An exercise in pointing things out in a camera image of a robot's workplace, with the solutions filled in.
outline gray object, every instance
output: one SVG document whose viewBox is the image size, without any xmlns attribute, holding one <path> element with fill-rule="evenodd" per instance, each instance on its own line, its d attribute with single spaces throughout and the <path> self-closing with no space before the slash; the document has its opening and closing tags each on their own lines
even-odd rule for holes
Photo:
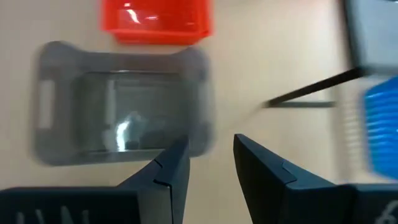
<svg viewBox="0 0 398 224">
<path fill-rule="evenodd" d="M 397 72 L 397 1 L 347 0 L 345 7 L 354 66 Z"/>
<path fill-rule="evenodd" d="M 188 135 L 190 155 L 202 155 L 211 136 L 207 68 L 193 48 L 128 55 L 48 43 L 39 58 L 35 153 L 53 166 L 149 160 Z M 52 100 L 43 95 L 49 82 Z"/>
</svg>

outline table surface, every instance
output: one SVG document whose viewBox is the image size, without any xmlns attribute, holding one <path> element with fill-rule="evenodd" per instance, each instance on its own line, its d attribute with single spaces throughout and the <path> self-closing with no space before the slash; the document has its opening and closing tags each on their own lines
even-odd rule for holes
<svg viewBox="0 0 398 224">
<path fill-rule="evenodd" d="M 215 0 L 211 61 L 215 142 L 192 159 L 185 223 L 250 223 L 234 168 L 234 133 L 341 182 L 332 109 L 261 109 L 269 98 L 349 68 L 334 0 Z M 0 2 L 0 187 L 116 185 L 147 162 L 49 167 L 33 156 L 31 99 L 37 52 L 65 40 L 98 52 L 171 53 L 183 47 L 120 46 L 99 29 L 99 0 Z M 322 91 L 311 100 L 329 100 Z"/>
</svg>

